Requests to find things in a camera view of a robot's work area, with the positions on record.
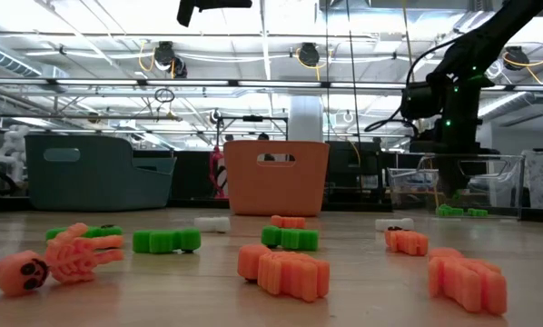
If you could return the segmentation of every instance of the gray storage bin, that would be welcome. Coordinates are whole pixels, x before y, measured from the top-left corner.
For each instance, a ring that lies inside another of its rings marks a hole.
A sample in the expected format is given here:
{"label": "gray storage bin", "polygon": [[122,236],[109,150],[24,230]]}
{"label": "gray storage bin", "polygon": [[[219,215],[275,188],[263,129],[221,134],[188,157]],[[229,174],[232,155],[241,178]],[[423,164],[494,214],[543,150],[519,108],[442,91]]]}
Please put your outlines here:
{"label": "gray storage bin", "polygon": [[176,158],[133,159],[128,141],[95,135],[28,135],[25,147],[36,209],[107,212],[168,201]]}

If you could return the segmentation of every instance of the orange basket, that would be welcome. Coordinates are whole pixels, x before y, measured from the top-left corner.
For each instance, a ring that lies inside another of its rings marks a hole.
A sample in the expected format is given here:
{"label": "orange basket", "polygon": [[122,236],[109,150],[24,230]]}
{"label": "orange basket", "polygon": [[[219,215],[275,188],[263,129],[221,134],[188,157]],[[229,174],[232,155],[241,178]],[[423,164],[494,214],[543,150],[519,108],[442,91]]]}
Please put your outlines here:
{"label": "orange basket", "polygon": [[[329,148],[324,143],[303,141],[225,143],[232,211],[247,215],[318,215]],[[276,161],[263,161],[264,156],[269,157],[266,154]]]}

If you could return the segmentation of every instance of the wooden surface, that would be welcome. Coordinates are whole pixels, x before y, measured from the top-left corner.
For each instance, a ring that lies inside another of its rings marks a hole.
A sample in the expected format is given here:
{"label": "wooden surface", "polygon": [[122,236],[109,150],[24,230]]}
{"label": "wooden surface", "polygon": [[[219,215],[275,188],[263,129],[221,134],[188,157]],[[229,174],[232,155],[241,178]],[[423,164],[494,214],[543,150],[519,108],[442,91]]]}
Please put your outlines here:
{"label": "wooden surface", "polygon": [[543,224],[413,217],[429,246],[455,247],[499,265],[508,279],[503,317],[468,314],[448,299],[430,299],[427,259],[387,253],[374,220],[390,213],[322,213],[312,256],[331,262],[328,296],[309,304],[273,297],[236,273],[237,253],[258,243],[265,217],[233,217],[229,234],[204,233],[196,254],[133,254],[132,232],[179,228],[226,210],[134,213],[0,213],[0,258],[44,252],[44,233],[75,222],[113,223],[125,231],[125,260],[96,269],[98,280],[59,286],[51,277],[35,294],[0,296],[0,326],[543,326]]}

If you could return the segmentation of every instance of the orange toy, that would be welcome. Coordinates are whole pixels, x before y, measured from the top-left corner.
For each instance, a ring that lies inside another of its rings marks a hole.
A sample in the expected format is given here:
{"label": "orange toy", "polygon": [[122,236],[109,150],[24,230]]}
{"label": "orange toy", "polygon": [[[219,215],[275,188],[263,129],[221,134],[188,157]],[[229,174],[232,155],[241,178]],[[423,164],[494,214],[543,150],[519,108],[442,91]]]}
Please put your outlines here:
{"label": "orange toy", "polygon": [[272,250],[262,244],[244,245],[239,250],[237,262],[237,273],[250,282],[257,281],[257,269],[260,264],[260,257]]}
{"label": "orange toy", "polygon": [[387,231],[384,233],[384,237],[387,246],[393,252],[423,256],[427,254],[427,249],[429,248],[429,239],[422,233]]}
{"label": "orange toy", "polygon": [[435,248],[429,251],[429,261],[433,258],[464,258],[464,256],[453,248]]}
{"label": "orange toy", "polygon": [[44,258],[33,251],[7,255],[0,261],[0,289],[8,296],[24,295],[41,287],[47,275]]}
{"label": "orange toy", "polygon": [[270,225],[280,228],[305,229],[306,219],[303,217],[281,217],[274,215],[271,217]]}
{"label": "orange toy", "polygon": [[329,291],[330,264],[300,253],[266,253],[260,257],[257,283],[273,295],[289,294],[314,302]]}
{"label": "orange toy", "polygon": [[435,257],[429,261],[429,294],[445,294],[468,312],[508,310],[506,278],[499,267],[482,260]]}
{"label": "orange toy", "polygon": [[100,253],[94,251],[121,247],[123,245],[121,235],[92,239],[80,237],[86,232],[88,232],[88,226],[76,223],[47,242],[45,261],[52,276],[58,282],[91,281],[95,277],[92,269],[98,264],[123,259],[122,250],[109,250]]}

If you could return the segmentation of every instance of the orange skeleton toy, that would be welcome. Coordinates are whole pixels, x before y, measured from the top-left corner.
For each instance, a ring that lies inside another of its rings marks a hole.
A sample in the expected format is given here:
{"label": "orange skeleton toy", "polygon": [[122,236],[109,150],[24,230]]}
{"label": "orange skeleton toy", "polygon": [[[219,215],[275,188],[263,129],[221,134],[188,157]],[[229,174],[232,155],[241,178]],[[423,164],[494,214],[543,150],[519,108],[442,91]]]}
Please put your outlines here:
{"label": "orange skeleton toy", "polygon": [[0,261],[0,289],[5,295],[24,295],[41,287],[51,273],[61,283],[94,279],[92,269],[98,264],[122,260],[122,250],[97,253],[94,250],[120,247],[122,236],[82,238],[88,226],[77,223],[48,241],[45,258],[33,251],[6,256]]}
{"label": "orange skeleton toy", "polygon": [[45,261],[52,276],[58,282],[91,281],[95,278],[92,269],[98,264],[123,259],[122,250],[108,250],[102,253],[94,251],[121,247],[123,245],[122,236],[112,235],[91,239],[80,237],[86,232],[88,232],[88,226],[76,223],[47,242]]}

